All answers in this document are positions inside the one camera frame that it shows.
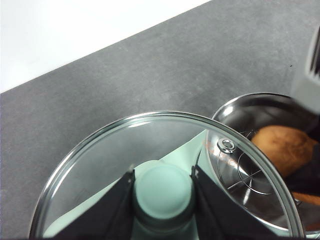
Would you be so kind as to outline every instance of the gray countertop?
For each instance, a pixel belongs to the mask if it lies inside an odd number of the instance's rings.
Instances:
[[[319,23],[318,0],[214,0],[1,94],[1,236],[28,235],[54,168],[112,121],[288,94]]]

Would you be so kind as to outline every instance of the white wall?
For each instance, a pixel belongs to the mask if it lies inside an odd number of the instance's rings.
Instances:
[[[1,0],[1,92],[208,0]]]

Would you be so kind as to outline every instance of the stainless steel pot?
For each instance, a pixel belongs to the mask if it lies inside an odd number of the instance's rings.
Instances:
[[[268,125],[282,125],[308,132],[318,123],[318,116],[299,106],[292,98],[275,93],[251,93],[236,97],[212,117],[249,140],[257,130]],[[207,140],[217,142],[215,136]],[[209,152],[212,167],[231,197],[257,218],[284,230],[277,197],[262,171],[242,151]],[[320,206],[296,201],[307,237],[320,236]]]

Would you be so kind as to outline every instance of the glass lid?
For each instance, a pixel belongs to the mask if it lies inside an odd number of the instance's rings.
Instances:
[[[139,166],[160,162],[188,175],[197,164],[235,204],[272,232],[304,236],[290,191],[272,163],[248,139],[215,120],[164,111],[123,118],[79,143],[45,185],[30,237],[54,236],[94,205],[125,172],[135,168],[137,178]],[[250,202],[250,195],[256,195],[257,202]],[[256,214],[261,213],[259,198],[273,209],[267,217]],[[247,204],[239,202],[245,199]]]

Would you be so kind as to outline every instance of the bread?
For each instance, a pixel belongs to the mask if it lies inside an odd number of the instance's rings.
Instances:
[[[295,199],[298,199],[302,202],[306,202],[309,204],[320,205],[320,196],[309,195],[300,192],[293,192],[292,195]]]
[[[278,125],[261,128],[251,141],[284,178],[311,161],[317,143],[301,130]]]

